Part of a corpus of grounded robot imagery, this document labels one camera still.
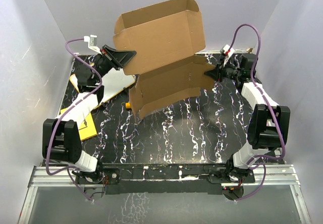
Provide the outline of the brown cardboard box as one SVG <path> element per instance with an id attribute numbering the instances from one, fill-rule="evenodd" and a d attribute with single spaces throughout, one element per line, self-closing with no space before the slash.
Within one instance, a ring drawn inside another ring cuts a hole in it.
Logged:
<path id="1" fill-rule="evenodd" d="M 168 0 L 123 13 L 113 41 L 117 50 L 136 52 L 123 71 L 137 76 L 129 101 L 140 119 L 214 86 L 206 75 L 213 65 L 199 54 L 205 49 L 205 36 L 195 0 Z"/>

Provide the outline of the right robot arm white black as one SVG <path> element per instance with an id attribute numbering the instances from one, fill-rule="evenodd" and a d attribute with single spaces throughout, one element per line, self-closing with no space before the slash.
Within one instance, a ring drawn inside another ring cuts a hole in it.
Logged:
<path id="1" fill-rule="evenodd" d="M 290 109 L 273 101 L 256 77 L 257 55 L 246 54 L 236 65 L 231 57 L 222 54 L 213 70 L 205 75 L 217 82 L 231 79 L 241 95 L 253 108 L 247 129 L 246 143 L 227 160 L 226 167 L 219 173 L 231 182 L 247 177 L 259 158 L 273 159 L 269 153 L 278 148 L 285 149 L 288 137 Z"/>

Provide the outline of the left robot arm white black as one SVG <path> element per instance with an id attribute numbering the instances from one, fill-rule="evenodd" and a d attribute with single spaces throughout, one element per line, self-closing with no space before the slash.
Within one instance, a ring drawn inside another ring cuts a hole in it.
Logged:
<path id="1" fill-rule="evenodd" d="M 72 170 L 74 175 L 89 182 L 103 181 L 101 162 L 82 149 L 79 126 L 102 102 L 103 77 L 111 70 L 123 69 L 136 54 L 134 50 L 116 50 L 104 45 L 90 64 L 75 57 L 85 67 L 76 75 L 79 94 L 62 114 L 43 123 L 42 155 L 48 175 L 58 174 L 49 169 L 50 161 L 55 160 L 65 164 L 64 170 Z"/>

